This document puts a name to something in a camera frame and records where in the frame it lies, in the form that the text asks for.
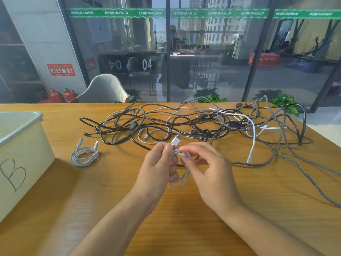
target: warning sign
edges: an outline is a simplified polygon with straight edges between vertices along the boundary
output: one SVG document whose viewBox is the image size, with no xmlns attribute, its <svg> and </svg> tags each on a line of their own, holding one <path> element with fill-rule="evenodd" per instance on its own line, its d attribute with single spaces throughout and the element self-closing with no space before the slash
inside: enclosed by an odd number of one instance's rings
<svg viewBox="0 0 341 256">
<path fill-rule="evenodd" d="M 72 64 L 46 64 L 51 76 L 76 76 Z"/>
<path fill-rule="evenodd" d="M 97 68 L 96 59 L 94 57 L 88 60 L 84 60 L 84 62 L 85 62 L 86 70 L 88 72 L 95 70 Z"/>
</svg>

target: usb connector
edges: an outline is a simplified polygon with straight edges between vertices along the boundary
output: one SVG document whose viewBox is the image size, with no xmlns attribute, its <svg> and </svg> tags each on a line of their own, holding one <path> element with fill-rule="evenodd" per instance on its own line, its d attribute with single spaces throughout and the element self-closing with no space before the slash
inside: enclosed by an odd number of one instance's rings
<svg viewBox="0 0 341 256">
<path fill-rule="evenodd" d="M 183 138 L 183 134 L 181 134 L 181 133 L 177 134 L 177 136 L 174 137 L 174 139 L 172 140 L 172 145 L 173 146 L 178 145 L 182 138 Z"/>
</svg>

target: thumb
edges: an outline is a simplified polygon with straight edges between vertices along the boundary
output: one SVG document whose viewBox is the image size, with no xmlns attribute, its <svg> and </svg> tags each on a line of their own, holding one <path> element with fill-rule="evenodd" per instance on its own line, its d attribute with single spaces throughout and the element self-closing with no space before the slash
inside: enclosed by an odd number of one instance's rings
<svg viewBox="0 0 341 256">
<path fill-rule="evenodd" d="M 181 158 L 181 162 L 185 165 L 187 170 L 190 171 L 195 183 L 198 185 L 202 181 L 204 174 L 201 172 L 201 170 L 198 168 L 198 166 L 192 159 L 189 159 L 188 157 L 184 156 Z"/>
<path fill-rule="evenodd" d="M 172 155 L 173 155 L 173 146 L 172 144 L 167 144 L 162 151 L 162 155 L 158 164 L 160 163 L 161 165 L 165 165 L 167 166 L 167 169 L 168 169 L 169 162 L 171 161 Z"/>
</svg>

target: plastic bin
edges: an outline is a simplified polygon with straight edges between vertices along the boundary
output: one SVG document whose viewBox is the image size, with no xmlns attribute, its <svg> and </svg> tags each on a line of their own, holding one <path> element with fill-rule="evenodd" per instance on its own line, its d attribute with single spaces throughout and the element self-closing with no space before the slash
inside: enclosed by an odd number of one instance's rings
<svg viewBox="0 0 341 256">
<path fill-rule="evenodd" d="M 0 221 L 55 159 L 41 121 L 41 112 L 0 112 Z"/>
</svg>

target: red fire extinguisher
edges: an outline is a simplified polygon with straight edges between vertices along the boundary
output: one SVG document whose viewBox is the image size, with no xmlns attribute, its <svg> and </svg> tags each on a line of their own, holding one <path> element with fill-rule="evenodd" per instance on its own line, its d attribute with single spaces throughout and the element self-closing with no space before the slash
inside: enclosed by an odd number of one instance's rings
<svg viewBox="0 0 341 256">
<path fill-rule="evenodd" d="M 49 94 L 47 94 L 44 91 L 41 91 L 39 93 L 40 101 L 38 103 L 65 103 L 65 99 L 60 92 L 52 88 L 49 88 L 49 91 L 50 91 Z"/>
<path fill-rule="evenodd" d="M 75 93 L 74 90 L 71 90 L 71 89 L 68 89 L 68 88 L 64 88 L 65 91 L 64 91 L 64 96 L 65 96 L 65 99 L 70 102 L 72 100 L 74 100 L 75 98 L 77 98 L 77 94 Z"/>
</svg>

